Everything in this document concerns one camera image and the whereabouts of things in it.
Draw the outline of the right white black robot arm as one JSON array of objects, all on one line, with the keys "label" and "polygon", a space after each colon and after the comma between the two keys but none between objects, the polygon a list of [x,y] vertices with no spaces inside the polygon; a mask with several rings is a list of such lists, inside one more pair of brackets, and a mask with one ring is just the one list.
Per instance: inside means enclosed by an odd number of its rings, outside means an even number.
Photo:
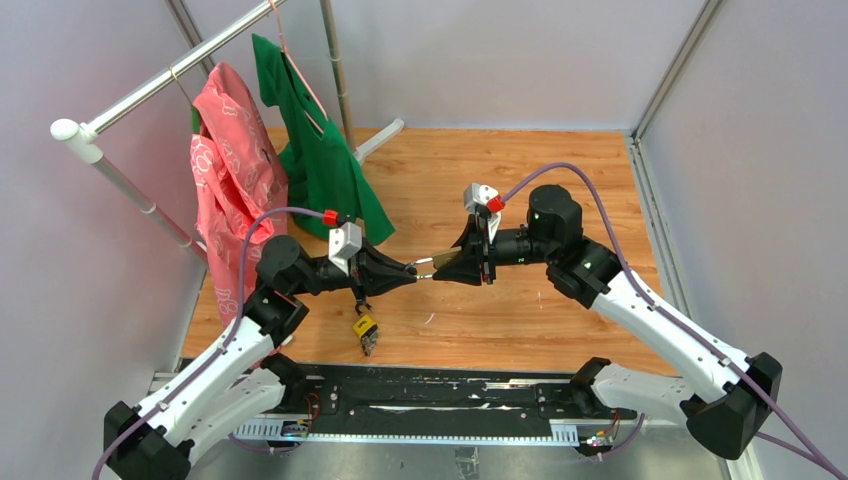
[{"label": "right white black robot arm", "polygon": [[514,229],[500,225],[504,203],[496,189],[474,183],[463,203],[465,229],[451,258],[436,263],[435,280],[480,286],[500,267],[542,263],[559,293],[624,327],[674,369],[671,376],[647,374],[595,357],[572,380],[577,413],[634,410],[684,426],[721,458],[741,457],[776,401],[783,373],[777,359],[725,343],[653,292],[584,234],[581,205],[561,186],[535,188],[526,223]]}]

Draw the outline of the brass padlock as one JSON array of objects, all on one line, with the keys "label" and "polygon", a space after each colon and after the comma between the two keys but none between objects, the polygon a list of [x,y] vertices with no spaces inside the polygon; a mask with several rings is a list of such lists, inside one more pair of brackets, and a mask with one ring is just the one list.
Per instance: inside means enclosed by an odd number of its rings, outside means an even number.
[{"label": "brass padlock", "polygon": [[[434,253],[429,257],[409,262],[405,266],[405,269],[410,273],[414,273],[418,280],[431,279],[436,271],[441,270],[448,264],[452,263],[460,253],[460,247],[452,247],[447,250]],[[426,265],[432,266],[432,272],[421,272],[421,268]]]}]

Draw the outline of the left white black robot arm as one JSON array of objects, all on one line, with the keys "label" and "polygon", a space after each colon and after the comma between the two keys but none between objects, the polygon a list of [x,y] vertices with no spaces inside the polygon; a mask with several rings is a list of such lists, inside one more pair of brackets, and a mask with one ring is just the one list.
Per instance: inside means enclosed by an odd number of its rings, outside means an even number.
[{"label": "left white black robot arm", "polygon": [[122,479],[185,479],[253,417],[275,407],[298,411],[306,400],[305,374],[277,351],[309,312],[298,295],[349,289],[363,307],[369,297],[417,280],[413,265],[365,240],[338,238],[329,247],[327,255],[311,257],[292,236],[268,240],[255,289],[221,336],[153,394],[109,409],[93,478],[110,468]]}]

